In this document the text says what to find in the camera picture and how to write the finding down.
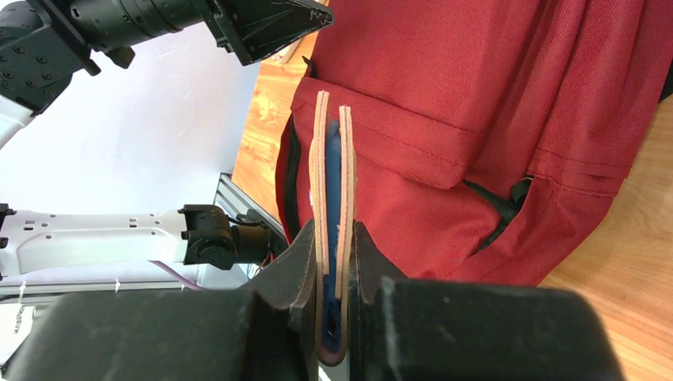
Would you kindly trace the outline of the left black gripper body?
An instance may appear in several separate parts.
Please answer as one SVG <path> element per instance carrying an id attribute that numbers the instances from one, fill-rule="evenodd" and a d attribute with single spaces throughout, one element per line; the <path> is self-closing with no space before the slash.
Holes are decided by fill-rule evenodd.
<path id="1" fill-rule="evenodd" d="M 31 1 L 43 26 L 31 33 L 26 51 L 28 76 L 71 76 L 100 67 L 93 51 L 127 68 L 132 46 L 203 22 L 203 1 Z"/>

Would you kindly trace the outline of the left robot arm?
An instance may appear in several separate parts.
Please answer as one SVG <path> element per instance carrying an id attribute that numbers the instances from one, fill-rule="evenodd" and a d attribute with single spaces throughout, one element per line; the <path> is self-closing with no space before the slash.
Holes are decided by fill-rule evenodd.
<path id="1" fill-rule="evenodd" d="M 42 114 L 104 53 L 127 68 L 134 46 L 204 23 L 219 48 L 250 65 L 334 22 L 316 1 L 16 1 L 1 11 L 1 141 Z M 36 214 L 1 206 L 1 275 L 122 261 L 264 265 L 287 249 L 256 211 L 212 205 L 153 214 Z"/>

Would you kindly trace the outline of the brown leather wallet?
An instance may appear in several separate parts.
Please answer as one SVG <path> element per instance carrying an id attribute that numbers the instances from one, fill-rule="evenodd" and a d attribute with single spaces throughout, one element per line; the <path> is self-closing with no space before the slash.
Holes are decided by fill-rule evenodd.
<path id="1" fill-rule="evenodd" d="M 349 264 L 353 248 L 356 151 L 350 106 L 329 116 L 329 92 L 317 93 L 310 144 L 310 201 L 314 222 L 318 360 L 340 364 L 348 351 Z"/>

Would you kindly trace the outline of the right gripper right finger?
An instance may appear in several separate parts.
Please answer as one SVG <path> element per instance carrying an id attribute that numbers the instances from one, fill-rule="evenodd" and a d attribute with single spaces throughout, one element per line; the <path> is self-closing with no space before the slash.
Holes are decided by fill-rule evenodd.
<path id="1" fill-rule="evenodd" d="M 410 279 L 354 225 L 353 380 L 622 380 L 590 303 L 571 291 Z"/>

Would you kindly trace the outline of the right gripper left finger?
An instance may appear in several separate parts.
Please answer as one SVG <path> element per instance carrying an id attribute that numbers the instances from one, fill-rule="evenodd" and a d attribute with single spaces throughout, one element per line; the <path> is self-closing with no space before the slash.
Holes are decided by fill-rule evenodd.
<path id="1" fill-rule="evenodd" d="M 55 300 L 11 380 L 315 380 L 314 224 L 241 287 Z"/>

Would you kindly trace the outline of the red backpack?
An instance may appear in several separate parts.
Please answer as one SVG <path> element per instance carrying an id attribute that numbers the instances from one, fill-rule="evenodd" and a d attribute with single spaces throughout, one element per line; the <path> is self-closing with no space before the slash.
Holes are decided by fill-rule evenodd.
<path id="1" fill-rule="evenodd" d="M 356 219 L 407 276 L 535 286 L 630 172 L 672 60 L 669 1 L 332 1 L 281 137 L 312 217 L 317 93 L 352 109 Z"/>

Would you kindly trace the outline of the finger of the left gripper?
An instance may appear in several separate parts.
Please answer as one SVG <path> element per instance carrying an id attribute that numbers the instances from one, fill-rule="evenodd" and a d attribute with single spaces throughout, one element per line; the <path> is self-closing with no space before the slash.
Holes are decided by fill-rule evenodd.
<path id="1" fill-rule="evenodd" d="M 300 38 L 334 23 L 317 1 L 203 1 L 202 19 L 219 48 L 244 66 L 255 64 Z"/>

